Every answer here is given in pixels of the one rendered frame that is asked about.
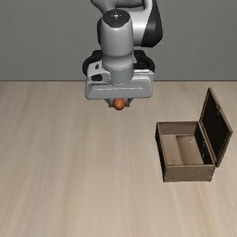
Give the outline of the brown wooden box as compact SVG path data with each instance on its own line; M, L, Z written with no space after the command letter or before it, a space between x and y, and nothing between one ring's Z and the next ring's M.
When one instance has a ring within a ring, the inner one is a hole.
M163 182L212 180L214 157L199 122L158 122L156 145Z

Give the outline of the brown wooden box lid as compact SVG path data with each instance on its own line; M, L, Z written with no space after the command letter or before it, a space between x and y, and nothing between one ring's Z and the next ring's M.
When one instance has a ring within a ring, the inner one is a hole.
M231 139L232 128L212 88L207 89L199 122L218 168Z

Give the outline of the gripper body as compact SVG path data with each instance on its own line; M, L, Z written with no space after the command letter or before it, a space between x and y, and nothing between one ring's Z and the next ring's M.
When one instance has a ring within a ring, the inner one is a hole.
M85 96L87 99L132 99L147 98L152 92L154 72L150 69L136 69L133 77L123 83L112 83L110 72L102 66L102 61L91 63L87 69Z

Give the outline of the orange egg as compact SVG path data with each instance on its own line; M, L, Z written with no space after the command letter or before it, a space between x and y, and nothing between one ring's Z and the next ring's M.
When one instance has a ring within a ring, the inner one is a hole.
M113 107L116 110L122 110L125 107L125 100L122 98L117 98L113 100Z

